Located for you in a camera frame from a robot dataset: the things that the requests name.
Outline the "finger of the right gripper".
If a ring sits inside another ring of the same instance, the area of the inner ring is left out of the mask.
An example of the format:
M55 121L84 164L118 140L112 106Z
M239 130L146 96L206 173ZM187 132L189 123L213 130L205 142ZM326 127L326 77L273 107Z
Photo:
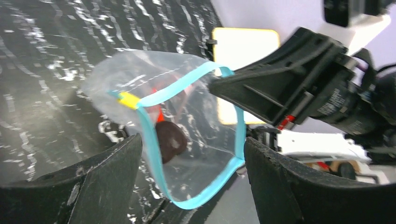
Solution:
M336 64L344 52L339 41L298 28L269 56L212 81L208 89L272 126L288 116L300 124L345 76Z

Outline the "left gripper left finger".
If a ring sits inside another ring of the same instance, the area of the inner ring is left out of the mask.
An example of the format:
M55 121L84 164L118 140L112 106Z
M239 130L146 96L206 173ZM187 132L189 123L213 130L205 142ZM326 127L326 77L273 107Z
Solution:
M33 181L0 187L3 224L127 224L140 135Z

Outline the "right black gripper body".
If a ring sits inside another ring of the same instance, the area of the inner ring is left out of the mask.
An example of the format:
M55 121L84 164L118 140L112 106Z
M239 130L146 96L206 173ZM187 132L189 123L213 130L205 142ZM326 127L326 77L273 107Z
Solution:
M383 117L368 99L375 73L366 70L358 86L352 82L358 62L341 47L327 48L304 59L287 60L284 66L293 77L280 95L287 103L278 128L291 129L310 117L350 135L367 134L384 126Z

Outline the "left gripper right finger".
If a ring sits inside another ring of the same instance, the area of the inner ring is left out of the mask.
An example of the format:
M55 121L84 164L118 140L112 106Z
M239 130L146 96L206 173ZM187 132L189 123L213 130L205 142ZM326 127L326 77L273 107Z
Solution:
M396 186L353 181L312 169L253 138L244 146L262 224L393 224Z

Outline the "dark purple eggplant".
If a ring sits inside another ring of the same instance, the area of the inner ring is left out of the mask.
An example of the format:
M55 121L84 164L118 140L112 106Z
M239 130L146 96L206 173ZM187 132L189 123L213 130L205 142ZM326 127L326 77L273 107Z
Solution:
M162 121L156 124L155 129L163 164L187 149L187 138L177 124Z

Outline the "clear zip top bag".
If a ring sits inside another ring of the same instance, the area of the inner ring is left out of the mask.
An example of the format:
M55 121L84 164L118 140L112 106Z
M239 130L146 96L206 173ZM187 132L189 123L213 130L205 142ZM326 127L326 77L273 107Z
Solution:
M209 83L226 66L190 54L132 50L95 66L82 84L93 107L128 134L142 136L142 157L164 196L185 210L209 201L244 164L244 113L219 114Z

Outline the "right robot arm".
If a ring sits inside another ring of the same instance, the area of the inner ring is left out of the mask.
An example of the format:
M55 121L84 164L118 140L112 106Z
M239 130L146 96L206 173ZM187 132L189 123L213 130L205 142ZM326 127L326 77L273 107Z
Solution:
M300 27L270 55L212 81L209 92L271 125L325 122L366 150L375 165L396 162L395 64Z

